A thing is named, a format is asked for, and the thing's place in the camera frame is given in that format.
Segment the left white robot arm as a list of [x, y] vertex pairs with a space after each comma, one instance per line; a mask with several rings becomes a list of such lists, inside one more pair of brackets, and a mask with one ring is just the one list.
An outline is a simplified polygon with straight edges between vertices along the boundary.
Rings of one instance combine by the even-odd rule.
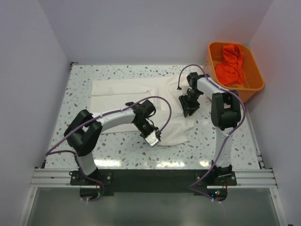
[[81, 180], [87, 185], [97, 181], [98, 168], [94, 162], [93, 149], [96, 146], [101, 132], [123, 124], [133, 124], [141, 133], [140, 136], [154, 146], [160, 141], [159, 128], [148, 122], [148, 118], [156, 112], [150, 100], [141, 104], [126, 103], [129, 108], [125, 111], [105, 113], [99, 119], [92, 116], [87, 110], [80, 111], [71, 122], [64, 136], [67, 143], [76, 152], [76, 160], [82, 170]]

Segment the orange t shirt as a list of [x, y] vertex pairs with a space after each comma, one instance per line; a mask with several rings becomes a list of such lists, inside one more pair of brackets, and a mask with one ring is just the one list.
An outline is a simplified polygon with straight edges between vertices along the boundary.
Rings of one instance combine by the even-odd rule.
[[244, 53], [236, 44], [222, 48], [223, 61], [215, 67], [217, 80], [224, 86], [243, 83]]

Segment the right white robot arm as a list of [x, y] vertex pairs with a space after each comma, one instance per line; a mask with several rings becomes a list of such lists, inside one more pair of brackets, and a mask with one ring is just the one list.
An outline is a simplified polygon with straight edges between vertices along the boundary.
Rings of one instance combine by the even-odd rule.
[[184, 117], [192, 116], [199, 108], [199, 97], [207, 95], [211, 100], [211, 121], [216, 129], [216, 150], [212, 160], [210, 181], [220, 185], [232, 173], [231, 150], [233, 130], [241, 121], [240, 101], [236, 91], [221, 89], [209, 77], [190, 73], [187, 76], [189, 88], [179, 96]]

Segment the aluminium frame rail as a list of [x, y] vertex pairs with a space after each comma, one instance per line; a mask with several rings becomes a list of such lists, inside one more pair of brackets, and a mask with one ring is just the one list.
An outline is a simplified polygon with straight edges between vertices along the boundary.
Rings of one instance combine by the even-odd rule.
[[[70, 171], [74, 169], [35, 169], [31, 186], [67, 187], [70, 186]], [[278, 188], [272, 169], [236, 169], [237, 188]]]

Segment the white coca-cola t shirt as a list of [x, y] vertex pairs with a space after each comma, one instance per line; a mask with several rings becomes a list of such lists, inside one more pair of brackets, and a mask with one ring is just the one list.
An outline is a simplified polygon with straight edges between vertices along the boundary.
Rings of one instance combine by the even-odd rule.
[[178, 99], [188, 87], [185, 76], [181, 79], [173, 76], [94, 81], [89, 110], [92, 113], [106, 112], [151, 97], [150, 101], [157, 110], [151, 120], [156, 127], [163, 129], [159, 146], [179, 145], [188, 141], [185, 133], [195, 126], [197, 116], [194, 113], [184, 117]]

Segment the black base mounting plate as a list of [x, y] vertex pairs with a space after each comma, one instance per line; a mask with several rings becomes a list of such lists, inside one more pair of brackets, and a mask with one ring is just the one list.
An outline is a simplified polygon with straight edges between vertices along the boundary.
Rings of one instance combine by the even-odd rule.
[[115, 193], [188, 193], [189, 186], [213, 198], [226, 197], [227, 187], [236, 186], [235, 172], [220, 176], [205, 169], [100, 169], [91, 176], [70, 171], [70, 184], [79, 186], [83, 197], [113, 196]]

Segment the orange plastic basket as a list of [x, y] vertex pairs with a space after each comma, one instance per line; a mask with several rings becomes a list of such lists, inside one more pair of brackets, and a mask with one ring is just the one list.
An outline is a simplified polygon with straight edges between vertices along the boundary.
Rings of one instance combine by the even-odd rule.
[[219, 85], [225, 89], [236, 90], [240, 99], [246, 103], [254, 94], [264, 88], [264, 80], [251, 50], [242, 44], [238, 44], [244, 54], [243, 61], [243, 81], [241, 84], [235, 83], [224, 86], [216, 78], [215, 67], [223, 61], [223, 47], [230, 45], [228, 42], [212, 42], [207, 47], [207, 54], [203, 64], [205, 72]]

